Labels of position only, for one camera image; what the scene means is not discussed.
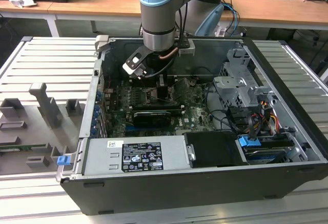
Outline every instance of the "white paper scrap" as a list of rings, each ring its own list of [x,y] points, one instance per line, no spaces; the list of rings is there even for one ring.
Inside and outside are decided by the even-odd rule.
[[[34,0],[9,0],[14,6],[20,7],[21,9],[26,6],[34,6],[36,2]]]

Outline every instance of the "blue latch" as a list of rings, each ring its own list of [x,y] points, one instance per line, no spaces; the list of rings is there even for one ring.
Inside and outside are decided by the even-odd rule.
[[[67,166],[71,164],[71,156],[59,156],[57,159],[58,166]]]
[[[261,146],[260,140],[257,138],[256,140],[248,139],[248,136],[242,136],[238,139],[241,147],[244,146]]]

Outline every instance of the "blue cable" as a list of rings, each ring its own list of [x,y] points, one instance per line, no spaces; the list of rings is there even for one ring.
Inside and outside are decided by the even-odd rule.
[[[237,17],[237,14],[236,14],[236,11],[230,7],[229,5],[225,4],[225,3],[222,3],[224,6],[226,6],[227,8],[229,8],[233,13],[234,13],[234,16],[235,16],[235,27],[234,27],[234,30],[232,31],[231,33],[231,37],[234,35],[234,32],[236,31],[237,29],[237,25],[238,25],[238,17]]]

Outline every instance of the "power supply label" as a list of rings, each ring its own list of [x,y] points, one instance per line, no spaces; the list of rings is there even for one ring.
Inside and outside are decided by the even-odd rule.
[[[160,142],[123,144],[122,171],[138,172],[163,170]]]

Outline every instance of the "desk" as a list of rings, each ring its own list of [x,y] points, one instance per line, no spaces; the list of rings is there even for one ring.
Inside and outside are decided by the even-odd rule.
[[[68,3],[37,2],[32,8],[14,7],[0,1],[4,17],[39,18],[48,22],[52,36],[60,35],[57,19],[139,22],[139,0],[69,0]],[[328,30],[328,5],[303,0],[233,0],[240,26]],[[230,22],[225,11],[221,22]]]
[[[304,0],[232,0],[240,26],[328,30],[328,4]]]

